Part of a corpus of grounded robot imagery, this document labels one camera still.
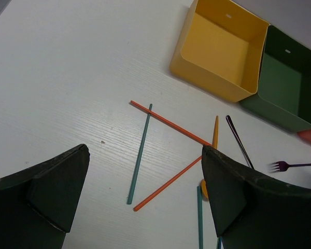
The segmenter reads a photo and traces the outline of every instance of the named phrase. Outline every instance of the red stick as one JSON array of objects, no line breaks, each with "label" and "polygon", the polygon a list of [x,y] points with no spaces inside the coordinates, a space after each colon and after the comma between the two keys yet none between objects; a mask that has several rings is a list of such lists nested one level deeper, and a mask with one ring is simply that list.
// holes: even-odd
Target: red stick
[{"label": "red stick", "polygon": [[131,103],[133,106],[135,106],[135,107],[141,109],[143,112],[151,114],[152,117],[154,117],[154,118],[156,118],[157,120],[159,120],[159,121],[165,123],[165,124],[168,125],[169,127],[172,127],[173,129],[175,129],[175,130],[181,132],[182,134],[186,135],[187,137],[189,137],[189,138],[191,138],[191,139],[197,141],[198,143],[203,144],[203,145],[211,145],[211,146],[212,146],[212,144],[206,142],[205,140],[203,140],[203,139],[201,139],[200,137],[198,137],[198,136],[192,134],[191,132],[189,132],[189,131],[183,129],[182,127],[178,126],[177,124],[174,124],[173,122],[170,122],[169,120],[167,120],[167,119],[161,117],[160,115],[154,113],[153,111],[149,110],[148,108],[143,107],[142,105],[136,103],[135,101],[132,101],[132,100],[131,100],[130,103]]},{"label": "red stick", "polygon": [[138,204],[136,207],[134,207],[134,211],[137,212],[138,210],[140,210],[150,200],[152,200],[154,197],[156,197],[158,194],[160,194],[166,187],[168,187],[177,178],[182,176],[186,171],[188,171],[192,166],[194,166],[199,160],[201,160],[201,158],[202,158],[202,156],[198,157],[191,164],[189,164],[186,168],[184,168],[181,172],[179,172],[177,175],[175,175],[172,179],[170,179],[168,182],[166,182],[164,185],[162,185],[160,188],[158,188],[155,192],[153,192],[151,195],[149,195],[144,201],[142,201],[140,204]]}]

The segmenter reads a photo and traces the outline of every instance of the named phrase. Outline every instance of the yellow container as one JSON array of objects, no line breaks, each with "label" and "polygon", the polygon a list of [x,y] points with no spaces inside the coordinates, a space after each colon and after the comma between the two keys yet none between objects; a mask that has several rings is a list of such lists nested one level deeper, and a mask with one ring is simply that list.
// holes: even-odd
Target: yellow container
[{"label": "yellow container", "polygon": [[268,26],[230,0],[195,0],[170,69],[228,101],[245,99],[257,92]]}]

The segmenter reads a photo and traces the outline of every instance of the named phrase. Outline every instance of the dark green container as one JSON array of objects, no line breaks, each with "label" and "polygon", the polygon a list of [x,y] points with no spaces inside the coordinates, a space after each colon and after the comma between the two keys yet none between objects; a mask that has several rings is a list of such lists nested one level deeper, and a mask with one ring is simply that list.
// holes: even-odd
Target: dark green container
[{"label": "dark green container", "polygon": [[311,50],[268,27],[258,92],[240,104],[291,132],[311,129]]}]

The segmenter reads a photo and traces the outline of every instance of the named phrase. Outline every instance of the table surface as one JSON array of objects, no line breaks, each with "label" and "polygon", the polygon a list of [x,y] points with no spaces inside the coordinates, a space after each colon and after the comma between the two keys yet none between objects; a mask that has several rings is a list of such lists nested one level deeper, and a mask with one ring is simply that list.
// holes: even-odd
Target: table surface
[{"label": "table surface", "polygon": [[[175,77],[168,70],[192,0],[13,0],[0,15],[0,177],[85,143],[91,157],[63,248],[197,248],[200,163],[139,212],[139,203],[201,154],[201,145],[150,120],[133,205],[126,205],[148,106],[256,170],[311,162],[311,146]],[[311,48],[311,1],[237,0]],[[311,188],[311,168],[272,174]],[[203,203],[204,245],[215,248]]]}]

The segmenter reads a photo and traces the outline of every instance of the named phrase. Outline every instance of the purple fork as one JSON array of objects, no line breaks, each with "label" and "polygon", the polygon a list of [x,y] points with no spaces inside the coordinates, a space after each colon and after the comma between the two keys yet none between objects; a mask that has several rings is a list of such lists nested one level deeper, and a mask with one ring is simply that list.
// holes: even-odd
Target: purple fork
[{"label": "purple fork", "polygon": [[304,164],[287,164],[284,161],[274,162],[270,164],[270,173],[287,171],[290,167],[311,166],[311,163]]}]

